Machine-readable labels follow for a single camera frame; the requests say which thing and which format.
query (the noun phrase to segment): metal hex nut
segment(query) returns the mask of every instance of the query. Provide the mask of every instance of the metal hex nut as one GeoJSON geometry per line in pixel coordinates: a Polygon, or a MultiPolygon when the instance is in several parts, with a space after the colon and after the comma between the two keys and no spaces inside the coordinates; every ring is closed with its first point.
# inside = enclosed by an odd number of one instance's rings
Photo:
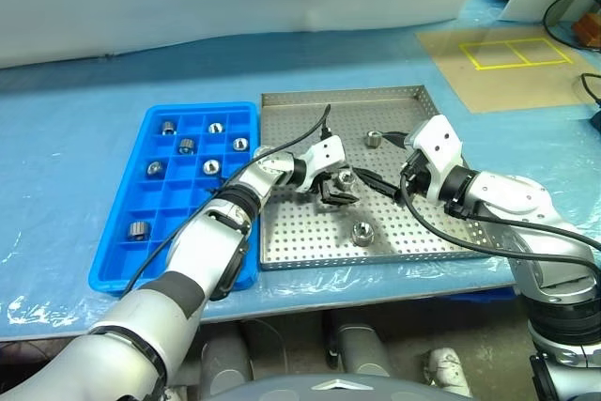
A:
{"type": "Polygon", "coordinates": [[[243,151],[248,149],[248,140],[246,138],[236,138],[232,144],[234,150],[243,151]]]}
{"type": "Polygon", "coordinates": [[[160,177],[163,177],[164,172],[165,172],[164,166],[162,165],[161,162],[158,162],[158,161],[152,162],[146,168],[146,175],[148,177],[160,178],[160,177]]]}
{"type": "Polygon", "coordinates": [[[375,149],[382,144],[382,133],[380,131],[369,131],[365,134],[365,145],[375,149]]]}
{"type": "Polygon", "coordinates": [[[221,122],[213,122],[210,126],[208,126],[209,133],[222,133],[223,132],[223,124],[221,122]]]}
{"type": "Polygon", "coordinates": [[[366,221],[355,223],[353,224],[351,238],[357,246],[369,246],[374,242],[374,227],[366,221]]]}
{"type": "Polygon", "coordinates": [[[216,160],[207,160],[203,164],[203,172],[207,176],[214,176],[221,170],[221,165],[216,160]]]}
{"type": "Polygon", "coordinates": [[[343,192],[348,192],[355,183],[355,174],[350,169],[342,169],[336,176],[336,186],[343,192]]]}

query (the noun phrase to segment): metal cylinder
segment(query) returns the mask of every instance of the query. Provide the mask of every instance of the metal cylinder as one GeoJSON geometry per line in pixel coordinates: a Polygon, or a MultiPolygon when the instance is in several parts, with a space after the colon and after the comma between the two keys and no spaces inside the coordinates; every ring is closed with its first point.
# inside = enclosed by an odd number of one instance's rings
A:
{"type": "Polygon", "coordinates": [[[369,246],[374,242],[374,227],[365,221],[355,223],[351,231],[351,238],[357,246],[369,246]]]}
{"type": "Polygon", "coordinates": [[[150,224],[146,221],[135,221],[128,229],[128,239],[144,241],[150,237],[150,224]]]}
{"type": "Polygon", "coordinates": [[[179,142],[179,148],[177,149],[182,155],[190,155],[194,153],[194,140],[190,138],[184,138],[179,142]]]}
{"type": "Polygon", "coordinates": [[[382,144],[382,133],[380,131],[369,131],[365,134],[365,144],[372,149],[379,147],[382,144]]]}
{"type": "Polygon", "coordinates": [[[164,121],[161,124],[161,133],[163,135],[175,135],[176,134],[176,124],[171,121],[164,121]]]}
{"type": "Polygon", "coordinates": [[[219,162],[216,160],[207,160],[204,164],[203,164],[203,172],[207,175],[207,176],[214,176],[217,173],[219,173],[219,170],[221,169],[221,166],[219,165],[219,162]]]}

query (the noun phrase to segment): table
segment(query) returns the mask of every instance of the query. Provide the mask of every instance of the table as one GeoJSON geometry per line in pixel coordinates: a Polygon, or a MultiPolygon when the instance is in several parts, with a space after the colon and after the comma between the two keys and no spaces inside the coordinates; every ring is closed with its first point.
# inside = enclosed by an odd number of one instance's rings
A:
{"type": "MultiPolygon", "coordinates": [[[[587,122],[594,108],[472,115],[414,36],[488,26],[501,9],[499,0],[471,0],[447,23],[207,39],[0,71],[0,340],[84,332],[116,301],[92,291],[86,278],[138,127],[155,104],[258,104],[264,92],[425,85],[464,140],[472,167],[540,181],[562,215],[601,238],[601,135],[587,122]]],[[[270,271],[251,289],[209,305],[205,319],[512,282],[498,258],[270,271]]]]}

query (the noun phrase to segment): cardboard sheet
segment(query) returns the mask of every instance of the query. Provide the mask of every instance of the cardboard sheet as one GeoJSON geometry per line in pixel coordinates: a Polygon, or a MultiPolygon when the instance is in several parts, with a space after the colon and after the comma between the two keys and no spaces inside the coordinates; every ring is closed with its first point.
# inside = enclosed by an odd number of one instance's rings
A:
{"type": "Polygon", "coordinates": [[[478,28],[417,36],[472,113],[592,102],[581,95],[578,76],[599,68],[549,38],[542,27],[478,28]]]}

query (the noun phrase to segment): floor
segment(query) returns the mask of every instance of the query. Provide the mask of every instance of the floor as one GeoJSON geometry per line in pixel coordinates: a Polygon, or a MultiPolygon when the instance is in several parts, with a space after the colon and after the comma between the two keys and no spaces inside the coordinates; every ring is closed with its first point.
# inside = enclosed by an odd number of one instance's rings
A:
{"type": "MultiPolygon", "coordinates": [[[[453,347],[475,397],[483,401],[535,401],[529,357],[533,353],[526,317],[517,301],[473,303],[442,299],[393,302],[348,309],[376,328],[386,344],[395,376],[424,381],[424,354],[453,347]]],[[[321,314],[264,318],[284,339],[288,372],[328,373],[321,314]]],[[[282,348],[260,323],[251,329],[254,374],[283,374],[282,348]]]]}

